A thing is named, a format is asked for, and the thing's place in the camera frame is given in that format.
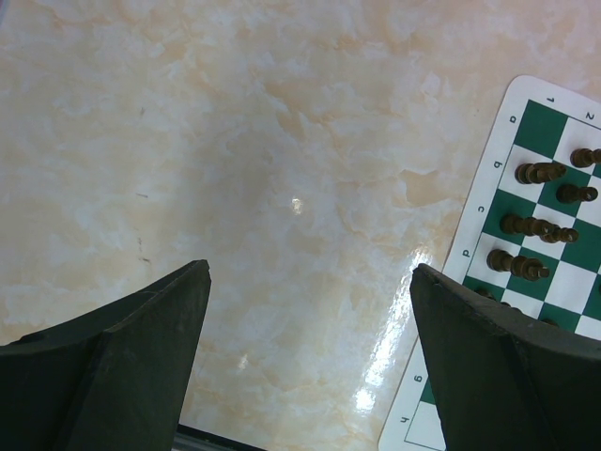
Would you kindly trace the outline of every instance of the chessboard square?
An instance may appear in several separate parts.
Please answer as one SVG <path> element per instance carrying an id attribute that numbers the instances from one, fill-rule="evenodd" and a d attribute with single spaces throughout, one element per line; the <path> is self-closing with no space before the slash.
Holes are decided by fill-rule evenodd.
<path id="1" fill-rule="evenodd" d="M 524 236 L 521 234 L 509 235 L 501 231 L 501 219 L 509 213 L 517 214 L 522 218 L 532 216 L 536 204 L 522 197 L 506 193 L 503 190 L 497 190 L 495 197 L 492 199 L 488 215 L 486 216 L 485 225 L 482 228 L 484 233 L 493 237 L 501 238 L 502 240 L 521 244 Z"/>
<path id="2" fill-rule="evenodd" d="M 578 326 L 580 315 L 556 305 L 545 303 L 538 315 L 538 318 L 541 321 L 543 319 L 551 319 L 555 321 L 561 329 L 564 329 L 568 332 L 574 332 L 576 330 L 576 326 Z"/>
<path id="3" fill-rule="evenodd" d="M 482 280 L 474 279 L 473 277 L 469 277 L 467 275 L 463 279 L 463 286 L 473 291 L 476 289 L 485 289 L 492 294 L 492 296 L 495 298 L 495 301 L 499 301 L 503 296 L 503 292 L 505 291 L 504 288 L 483 282 Z"/>
<path id="4" fill-rule="evenodd" d="M 446 444 L 435 405 L 426 402 L 418 404 L 405 440 L 437 451 L 444 451 Z"/>
<path id="5" fill-rule="evenodd" d="M 432 393 L 432 385 L 430 385 L 430 378 L 428 378 L 428 380 L 425 382 L 420 401 L 427 402 L 428 404 L 436 404 L 436 401 L 434 400 L 434 394 Z"/>
<path id="6" fill-rule="evenodd" d="M 509 278 L 509 282 L 507 282 L 507 288 L 517 291 L 518 293 L 525 294 L 526 296 L 531 296 L 535 299 L 544 301 L 547 296 L 548 288 L 551 285 L 551 280 L 554 278 L 555 270 L 557 269 L 557 265 L 559 263 L 558 260 L 553 257 L 544 256 L 543 254 L 539 254 L 538 252 L 534 252 L 533 250 L 526 249 L 524 247 L 520 249 L 519 254 L 524 257 L 539 259 L 543 265 L 549 269 L 551 275 L 548 278 L 538 279 L 534 282 L 512 275 Z"/>
<path id="7" fill-rule="evenodd" d="M 565 114 L 528 101 L 514 144 L 553 158 L 566 122 Z"/>
<path id="8" fill-rule="evenodd" d="M 534 209 L 534 214 L 532 215 L 536 219 L 544 219 L 553 224 L 556 224 L 560 227 L 571 227 L 574 225 L 574 216 L 568 216 L 567 214 L 563 214 L 559 211 L 552 210 L 543 205 L 537 204 Z M 544 242 L 540 239 L 540 237 L 524 237 L 524 241 L 522 242 L 522 246 L 532 249 L 540 254 L 545 256 L 557 258 L 558 260 L 562 256 L 563 247 L 565 247 L 564 242 Z"/>
<path id="9" fill-rule="evenodd" d="M 562 261 L 579 266 L 585 270 L 599 272 L 601 267 L 601 227 L 577 219 L 574 229 L 578 231 L 578 240 L 565 245 Z"/>
<path id="10" fill-rule="evenodd" d="M 599 177 L 591 177 L 588 186 L 593 186 L 601 193 L 601 179 Z M 596 199 L 593 202 L 581 202 L 578 209 L 577 218 L 587 223 L 601 226 L 601 199 Z"/>
<path id="11" fill-rule="evenodd" d="M 507 193 L 516 195 L 532 202 L 536 202 L 543 191 L 541 183 L 523 184 L 516 179 L 516 169 L 524 163 L 551 163 L 550 158 L 531 152 L 520 146 L 513 146 L 509 158 L 505 162 L 505 169 L 501 176 L 499 188 Z"/>
<path id="12" fill-rule="evenodd" d="M 506 289 L 501 300 L 512 307 L 519 308 L 524 315 L 531 318 L 538 318 L 538 314 L 543 308 L 543 301 L 516 293 L 511 289 Z"/>
<path id="13" fill-rule="evenodd" d="M 576 216 L 578 213 L 578 208 L 580 207 L 580 202 L 563 204 L 557 200 L 557 190 L 559 190 L 560 186 L 567 183 L 571 183 L 576 186 L 587 186 L 591 176 L 582 171 L 578 171 L 573 167 L 566 166 L 566 169 L 567 171 L 565 176 L 561 177 L 560 179 L 544 183 L 543 191 L 541 196 L 538 198 L 538 203 L 570 216 Z"/>
<path id="14" fill-rule="evenodd" d="M 560 261 L 553 273 L 546 303 L 557 305 L 570 312 L 582 313 L 593 289 L 596 272 L 590 272 Z"/>
<path id="15" fill-rule="evenodd" d="M 590 148 L 595 150 L 601 146 L 601 130 L 591 127 L 588 124 L 575 120 L 571 117 L 567 119 L 563 129 L 562 139 L 557 146 L 557 151 L 553 159 L 567 166 L 574 167 L 570 161 L 572 152 L 579 148 Z M 579 167 L 579 171 L 592 174 L 594 166 Z"/>
<path id="16" fill-rule="evenodd" d="M 509 272 L 491 270 L 488 268 L 488 265 L 486 265 L 488 254 L 495 249 L 502 249 L 512 256 L 515 256 L 519 252 L 519 245 L 482 233 L 480 235 L 480 240 L 478 240 L 476 250 L 473 253 L 470 267 L 468 268 L 468 276 L 483 282 L 488 282 L 496 287 L 505 288 L 507 287 L 507 282 L 509 281 L 509 276 L 511 274 Z"/>
<path id="17" fill-rule="evenodd" d="M 601 321 L 589 317 L 580 317 L 575 332 L 578 335 L 601 340 Z"/>
<path id="18" fill-rule="evenodd" d="M 591 288 L 589 299 L 586 302 L 582 315 L 601 320 L 601 274 L 598 274 Z"/>

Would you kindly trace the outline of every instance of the green and white chessboard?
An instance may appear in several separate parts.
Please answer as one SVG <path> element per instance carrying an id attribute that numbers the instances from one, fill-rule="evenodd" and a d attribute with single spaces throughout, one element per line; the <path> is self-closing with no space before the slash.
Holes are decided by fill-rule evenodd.
<path id="1" fill-rule="evenodd" d="M 507 89 L 442 270 L 472 289 L 485 288 L 499 301 L 537 319 L 553 319 L 565 330 L 601 339 L 601 198 L 562 204 L 559 186 L 573 183 L 601 192 L 601 164 L 570 164 L 578 148 L 601 148 L 601 104 L 529 76 Z M 556 161 L 561 179 L 523 185 L 522 163 Z M 579 232 L 574 243 L 507 235 L 499 223 L 507 213 L 546 219 Z M 540 259 L 548 279 L 528 282 L 486 266 L 486 256 L 503 249 Z M 418 339 L 379 441 L 380 451 L 444 450 L 445 443 Z"/>

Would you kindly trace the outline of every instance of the pawn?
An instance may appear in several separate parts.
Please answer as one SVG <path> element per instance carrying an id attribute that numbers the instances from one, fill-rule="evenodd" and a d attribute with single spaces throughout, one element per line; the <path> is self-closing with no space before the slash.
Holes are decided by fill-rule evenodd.
<path id="1" fill-rule="evenodd" d="M 541 237 L 544 242 L 576 242 L 580 234 L 574 228 L 555 227 L 551 233 Z"/>
<path id="2" fill-rule="evenodd" d="M 520 183 L 546 183 L 563 177 L 566 167 L 561 163 L 524 163 L 516 169 L 516 179 Z"/>
<path id="3" fill-rule="evenodd" d="M 505 307 L 509 307 L 509 308 L 511 308 L 512 310 L 516 310 L 516 311 L 517 311 L 517 312 L 519 312 L 519 313 L 522 313 L 522 311 L 521 311 L 519 308 L 517 308 L 517 307 L 512 307 L 512 305 L 511 305 L 510 303 L 506 303 L 505 301 L 501 301 L 501 302 L 500 302 L 500 304 L 501 304 L 501 305 L 504 305 Z"/>
<path id="4" fill-rule="evenodd" d="M 579 148 L 570 155 L 570 162 L 575 167 L 589 167 L 593 164 L 601 163 L 601 148 L 590 150 L 589 148 Z"/>
<path id="5" fill-rule="evenodd" d="M 551 318 L 545 318 L 545 319 L 541 319 L 541 321 L 543 321 L 544 323 L 548 324 L 549 326 L 555 326 L 555 327 L 559 327 L 560 325 L 557 323 L 557 321 L 554 321 Z"/>
<path id="6" fill-rule="evenodd" d="M 477 288 L 474 290 L 476 293 L 478 293 L 480 296 L 484 296 L 485 298 L 488 298 L 492 301 L 497 301 L 497 298 L 495 298 L 492 293 L 490 291 L 488 291 L 486 288 Z"/>
<path id="7" fill-rule="evenodd" d="M 555 229 L 555 225 L 544 219 L 520 218 L 516 214 L 510 213 L 501 219 L 501 231 L 514 235 L 523 233 L 528 237 L 542 237 L 548 235 Z"/>
<path id="8" fill-rule="evenodd" d="M 572 184 L 560 186 L 557 190 L 557 200 L 563 204 L 573 204 L 574 202 L 592 202 L 599 196 L 597 189 L 593 186 L 578 187 Z"/>
<path id="9" fill-rule="evenodd" d="M 539 259 L 524 256 L 512 257 L 501 249 L 490 251 L 486 258 L 486 264 L 491 270 L 511 272 L 516 277 L 522 277 L 532 282 L 550 275 L 548 268 Z"/>

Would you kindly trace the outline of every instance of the marble table surface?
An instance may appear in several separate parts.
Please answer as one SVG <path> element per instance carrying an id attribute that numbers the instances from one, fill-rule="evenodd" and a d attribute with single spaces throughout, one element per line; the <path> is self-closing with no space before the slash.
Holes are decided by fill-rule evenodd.
<path id="1" fill-rule="evenodd" d="M 19 0 L 0 25 L 0 342 L 191 259 L 181 423 L 375 450 L 505 88 L 601 99 L 595 0 Z"/>

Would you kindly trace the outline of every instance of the white square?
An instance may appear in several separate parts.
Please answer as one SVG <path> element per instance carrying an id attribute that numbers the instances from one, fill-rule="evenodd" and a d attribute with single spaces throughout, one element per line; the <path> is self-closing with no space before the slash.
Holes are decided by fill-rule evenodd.
<path id="1" fill-rule="evenodd" d="M 506 289 L 503 292 L 501 300 L 504 303 L 510 304 L 512 307 L 519 308 L 524 315 L 537 319 L 543 308 L 543 302 L 538 299 L 516 293 L 511 289 Z"/>
<path id="2" fill-rule="evenodd" d="M 601 321 L 589 317 L 580 317 L 580 321 L 574 332 L 578 335 L 601 340 Z"/>
<path id="3" fill-rule="evenodd" d="M 588 186 L 593 186 L 601 194 L 600 178 L 591 177 Z M 601 206 L 599 203 L 601 203 L 601 198 L 597 198 L 593 202 L 581 202 L 576 217 L 594 226 L 601 227 Z"/>
<path id="4" fill-rule="evenodd" d="M 511 273 L 491 270 L 486 264 L 486 258 L 490 251 L 495 249 L 502 249 L 512 256 L 516 256 L 519 253 L 519 248 L 520 246 L 517 244 L 483 233 L 480 235 L 478 246 L 473 253 L 470 268 L 468 269 L 468 276 L 496 285 L 497 287 L 507 287 Z"/>
<path id="5" fill-rule="evenodd" d="M 560 261 L 545 298 L 546 303 L 570 312 L 582 313 L 593 289 L 595 272 Z"/>
<path id="6" fill-rule="evenodd" d="M 590 148 L 592 150 L 601 148 L 601 131 L 570 117 L 565 123 L 554 160 L 566 166 L 574 167 L 570 163 L 570 156 L 574 150 L 579 148 Z M 577 167 L 577 170 L 592 174 L 594 166 Z"/>
<path id="7" fill-rule="evenodd" d="M 540 204 L 536 204 L 532 216 L 536 219 L 545 219 L 560 227 L 571 227 L 574 225 L 575 221 L 574 216 L 569 216 L 559 211 L 549 209 Z M 562 257 L 565 243 L 549 243 L 542 241 L 540 237 L 524 237 L 524 242 L 522 242 L 522 246 L 528 249 L 532 249 L 533 251 L 536 251 L 545 256 L 553 257 L 559 260 Z"/>
<path id="8" fill-rule="evenodd" d="M 420 402 L 405 440 L 444 451 L 447 446 L 444 442 L 439 413 L 435 405 Z"/>
<path id="9" fill-rule="evenodd" d="M 516 169 L 524 163 L 550 163 L 547 157 L 539 155 L 520 146 L 513 146 L 505 170 L 501 176 L 499 188 L 507 193 L 515 194 L 518 197 L 536 202 L 543 191 L 543 183 L 522 184 L 516 180 Z"/>

